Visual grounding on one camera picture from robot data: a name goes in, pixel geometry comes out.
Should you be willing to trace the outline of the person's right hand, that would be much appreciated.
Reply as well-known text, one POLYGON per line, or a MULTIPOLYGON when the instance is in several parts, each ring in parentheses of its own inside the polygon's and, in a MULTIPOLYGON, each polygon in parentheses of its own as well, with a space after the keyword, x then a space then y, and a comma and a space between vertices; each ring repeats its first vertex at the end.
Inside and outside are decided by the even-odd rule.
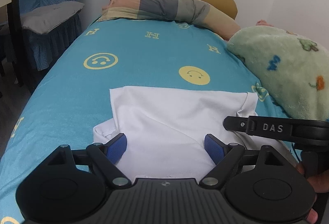
MULTIPOLYGON (((326 170, 321 174, 311 176, 307 181, 311 184, 316 193, 327 193, 329 190, 329 171, 326 170)), ((310 224, 316 223, 318 220, 318 213, 312 209, 307 216, 307 222, 310 224)))

